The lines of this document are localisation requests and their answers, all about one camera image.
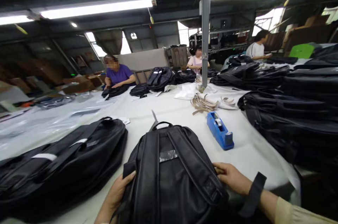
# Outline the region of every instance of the white t-shirt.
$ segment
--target white t-shirt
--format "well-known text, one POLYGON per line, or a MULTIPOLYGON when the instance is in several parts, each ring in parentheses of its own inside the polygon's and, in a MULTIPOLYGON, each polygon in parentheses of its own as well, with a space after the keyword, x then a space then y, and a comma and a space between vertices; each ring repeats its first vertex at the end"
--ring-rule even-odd
POLYGON ((264 55, 264 45, 257 44, 256 42, 249 45, 249 47, 246 50, 246 56, 253 57, 259 57, 264 55))

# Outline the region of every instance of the metal pole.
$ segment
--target metal pole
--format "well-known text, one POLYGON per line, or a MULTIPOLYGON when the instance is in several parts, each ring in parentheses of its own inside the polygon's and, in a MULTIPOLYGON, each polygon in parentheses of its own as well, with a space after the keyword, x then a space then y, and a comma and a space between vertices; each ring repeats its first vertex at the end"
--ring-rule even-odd
POLYGON ((209 48, 210 0, 202 0, 202 86, 208 84, 208 48, 209 48))
POLYGON ((59 46, 59 44, 54 40, 54 39, 50 39, 50 41, 52 41, 53 45, 55 46, 55 48, 58 50, 58 52, 65 58, 65 60, 68 62, 68 64, 72 67, 72 69, 78 74, 79 71, 77 70, 77 68, 73 65, 73 63, 71 63, 71 61, 69 60, 69 58, 67 57, 67 55, 63 52, 63 50, 61 49, 61 47, 59 46))

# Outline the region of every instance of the woman in purple shirt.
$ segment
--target woman in purple shirt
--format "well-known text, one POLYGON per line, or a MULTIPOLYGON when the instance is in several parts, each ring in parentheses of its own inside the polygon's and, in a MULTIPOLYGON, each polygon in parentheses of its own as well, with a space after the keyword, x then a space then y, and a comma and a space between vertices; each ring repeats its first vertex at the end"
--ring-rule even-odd
POLYGON ((117 58, 112 55, 106 55, 104 62, 107 65, 105 89, 110 87, 117 88, 124 84, 129 86, 136 85, 136 79, 133 72, 126 65, 120 64, 117 58))

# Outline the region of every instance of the window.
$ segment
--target window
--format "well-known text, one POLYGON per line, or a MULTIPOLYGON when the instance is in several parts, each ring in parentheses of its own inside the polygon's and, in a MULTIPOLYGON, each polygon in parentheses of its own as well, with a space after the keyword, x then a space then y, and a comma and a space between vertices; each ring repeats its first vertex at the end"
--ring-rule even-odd
POLYGON ((181 24, 179 21, 177 21, 177 26, 179 28, 180 44, 185 44, 187 46, 189 46, 189 37, 193 34, 201 32, 201 28, 189 29, 185 25, 181 24))
POLYGON ((132 32, 132 33, 130 34, 130 36, 131 36, 132 39, 137 39, 137 36, 136 36, 136 33, 135 33, 135 32, 132 32))
MULTIPOLYGON (((284 13, 284 8, 276 8, 268 12, 265 15, 256 17, 255 24, 262 27, 263 29, 271 31, 276 27, 277 24, 282 20, 284 13)), ((254 26, 252 36, 256 36, 261 29, 257 26, 254 26)))
MULTIPOLYGON (((95 36, 92 32, 86 32, 85 33, 87 40, 92 44, 95 53, 97 54, 97 56, 99 57, 105 57, 106 56, 106 52, 102 49, 102 47, 100 47, 97 43, 96 43, 96 39, 95 36)), ((124 35, 124 32, 122 32, 122 48, 121 48, 121 54, 127 54, 127 53, 131 53, 127 39, 124 35)))
POLYGON ((121 48, 121 54, 129 54, 131 53, 127 38, 124 34, 124 31, 122 32, 122 48, 121 48))

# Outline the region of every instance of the beige sleeve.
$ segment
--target beige sleeve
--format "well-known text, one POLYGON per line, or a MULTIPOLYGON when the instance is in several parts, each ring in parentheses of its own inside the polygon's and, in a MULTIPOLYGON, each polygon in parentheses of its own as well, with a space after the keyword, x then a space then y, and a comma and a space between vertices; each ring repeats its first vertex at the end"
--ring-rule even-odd
POLYGON ((294 206, 282 198, 278 198, 275 224, 327 224, 338 223, 323 216, 314 214, 299 206, 294 206))

